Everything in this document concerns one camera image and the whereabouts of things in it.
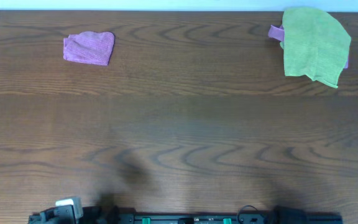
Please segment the purple microfiber cloth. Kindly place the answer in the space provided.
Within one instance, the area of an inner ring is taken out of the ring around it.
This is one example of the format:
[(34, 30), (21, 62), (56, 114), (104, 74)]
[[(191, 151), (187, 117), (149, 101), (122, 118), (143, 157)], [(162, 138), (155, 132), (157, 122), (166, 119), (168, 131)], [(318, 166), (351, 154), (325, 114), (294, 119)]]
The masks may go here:
[(70, 62), (108, 66), (114, 42), (115, 35), (111, 32), (70, 34), (63, 40), (63, 58)]

